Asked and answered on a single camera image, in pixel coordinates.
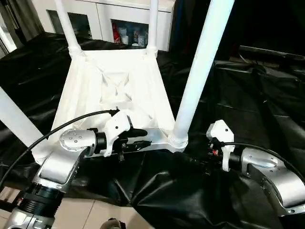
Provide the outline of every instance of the black tarp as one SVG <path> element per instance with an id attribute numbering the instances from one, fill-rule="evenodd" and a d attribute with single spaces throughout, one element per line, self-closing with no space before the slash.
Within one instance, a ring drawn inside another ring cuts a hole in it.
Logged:
<path id="1" fill-rule="evenodd" d="M 84 50 L 126 48 L 86 39 L 79 43 Z M 51 128 L 70 62 L 64 36 L 50 33 L 0 60 L 0 86 L 43 134 Z M 159 52 L 158 64 L 176 115 L 192 59 Z M 270 148 L 305 175 L 302 74 L 247 63 L 215 62 L 192 122 L 187 155 L 206 154 L 205 132 L 219 119 L 226 121 L 236 141 Z M 25 148 L 0 124 L 1 173 Z M 259 185 L 238 172 L 215 170 L 206 176 L 184 154 L 167 151 L 127 154 L 125 159 L 124 163 L 116 157 L 83 160 L 78 182 L 67 196 L 132 206 L 157 229 L 282 228 Z M 28 155 L 6 185 L 25 188 L 37 169 Z M 286 228 L 301 228 L 292 222 Z"/>

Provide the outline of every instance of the dark wall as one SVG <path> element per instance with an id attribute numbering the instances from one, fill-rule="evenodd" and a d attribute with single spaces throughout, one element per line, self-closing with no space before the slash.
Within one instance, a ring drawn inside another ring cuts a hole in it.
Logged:
<path id="1" fill-rule="evenodd" d="M 177 49 L 193 55 L 204 24 L 209 0 L 196 0 L 191 23 L 185 23 L 188 3 L 182 19 Z M 228 56 L 239 45 L 305 55 L 305 1 L 236 0 L 224 32 L 217 59 Z"/>

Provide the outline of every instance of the white chair leg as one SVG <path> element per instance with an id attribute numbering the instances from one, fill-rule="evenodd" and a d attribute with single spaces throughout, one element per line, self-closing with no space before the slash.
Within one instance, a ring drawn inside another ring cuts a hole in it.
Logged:
<path id="1" fill-rule="evenodd" d="M 187 146 L 187 133 L 233 4 L 234 0 L 211 0 L 175 126 L 168 139 L 169 144 L 176 149 Z"/>
<path id="2" fill-rule="evenodd" d="M 41 138 L 42 133 L 17 107 L 12 99 L 0 87 L 0 120 L 19 138 L 27 147 Z M 42 164 L 49 155 L 47 140 L 42 141 L 32 149 L 32 154 L 38 164 Z"/>
<path id="3" fill-rule="evenodd" d="M 146 47 L 147 54 L 153 54 L 157 57 L 157 27 L 158 27 L 158 7 L 159 0 L 151 0 L 150 18 L 148 27 L 148 44 Z"/>
<path id="4" fill-rule="evenodd" d="M 62 0 L 54 1 L 56 4 L 58 17 L 61 21 L 61 26 L 68 42 L 70 56 L 72 57 L 73 55 L 83 55 L 81 47 L 77 43 L 74 30 L 72 28 L 68 13 L 63 6 Z"/>

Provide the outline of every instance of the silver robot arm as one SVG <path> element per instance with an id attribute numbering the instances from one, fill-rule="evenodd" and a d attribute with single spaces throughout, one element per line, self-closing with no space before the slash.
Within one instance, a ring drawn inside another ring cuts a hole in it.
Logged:
<path id="1" fill-rule="evenodd" d="M 218 156 L 222 160 L 223 171 L 230 170 L 230 161 L 235 164 L 238 162 L 242 174 L 256 181 L 264 190 L 278 216 L 305 213 L 305 185 L 283 161 L 258 149 L 245 148 L 241 156 L 237 156 L 232 154 L 234 147 L 224 145 L 215 147 L 215 141 L 218 143 L 234 141 L 232 131 L 223 120 L 210 125 L 207 137 L 214 152 L 210 155 Z"/>
<path id="2" fill-rule="evenodd" d="M 242 174 L 255 180 L 278 216 L 305 213 L 305 185 L 283 161 L 266 152 L 245 148 Z"/>
<path id="3" fill-rule="evenodd" d="M 151 144 L 149 141 L 128 143 L 128 136 L 145 136 L 145 130 L 134 129 L 128 116 L 119 111 L 105 125 L 104 132 L 96 128 L 67 130 L 60 136 L 53 151 L 44 161 L 23 196 L 20 205 L 12 211 L 4 229 L 50 229 L 54 215 L 77 174 L 79 162 L 94 153 L 104 156 L 116 152 L 124 160 L 123 151 L 137 151 Z"/>
<path id="4" fill-rule="evenodd" d="M 95 148 L 94 131 L 65 131 L 41 165 L 22 202 L 12 211 L 4 229 L 50 229 L 63 195 L 77 173 L 79 161 Z"/>

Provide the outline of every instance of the white chair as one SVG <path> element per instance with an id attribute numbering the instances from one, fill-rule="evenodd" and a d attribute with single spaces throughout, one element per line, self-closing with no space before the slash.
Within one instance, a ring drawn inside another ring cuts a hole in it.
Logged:
<path id="1" fill-rule="evenodd" d="M 135 128 L 147 130 L 146 138 L 152 140 L 152 145 L 143 150 L 183 151 L 234 0 L 211 0 L 176 122 L 156 61 L 158 0 L 151 0 L 147 48 L 111 51 L 83 51 L 62 0 L 55 3 L 72 61 L 52 129 L 80 115 L 118 107 L 126 111 Z M 0 111 L 0 120 L 26 146 L 42 136 L 2 89 L 0 107 L 6 107 Z M 108 114 L 92 116 L 67 128 L 97 127 L 103 131 L 109 118 Z M 43 162 L 50 152 L 49 145 L 58 141 L 64 130 L 33 149 L 37 163 Z"/>

